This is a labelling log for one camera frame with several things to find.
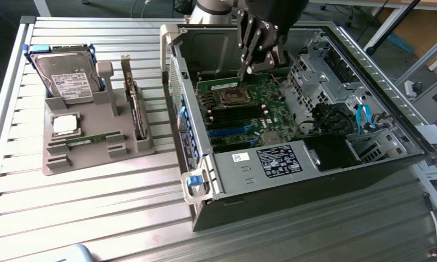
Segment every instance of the warning label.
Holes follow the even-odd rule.
[[[271,178],[303,171],[289,145],[257,150],[257,156],[260,157],[265,175]]]
[[[92,96],[85,73],[53,75],[52,80],[64,100]]]

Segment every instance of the metal worktable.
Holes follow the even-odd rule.
[[[167,19],[23,20],[0,95],[0,261],[57,261],[83,243],[115,261],[423,261],[435,244],[421,185],[399,172],[371,188],[197,233],[160,79]],[[129,54],[144,90],[157,153],[64,174],[41,174],[44,86],[25,44],[92,42],[112,61]]]

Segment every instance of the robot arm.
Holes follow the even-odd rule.
[[[239,9],[239,76],[285,66],[289,57],[283,50],[291,26],[301,17],[309,0],[247,0],[248,10]]]

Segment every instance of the white sticker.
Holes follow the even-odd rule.
[[[268,125],[265,124],[265,121],[264,121],[264,119],[261,119],[261,124],[263,124],[263,127],[264,127],[264,128],[267,128],[267,127],[268,127]]]
[[[52,76],[57,90],[64,100],[91,97],[91,86],[85,73],[64,74]]]
[[[223,85],[216,85],[211,87],[211,90],[219,90],[219,89],[224,89],[224,88],[231,88],[231,87],[237,87],[239,83],[229,83],[229,84],[223,84]]]
[[[248,153],[233,154],[232,158],[233,162],[241,162],[249,160],[249,155]]]
[[[67,144],[67,146],[79,146],[79,145],[89,144],[89,143],[92,143],[91,140],[85,140],[85,141],[69,143],[69,144]]]

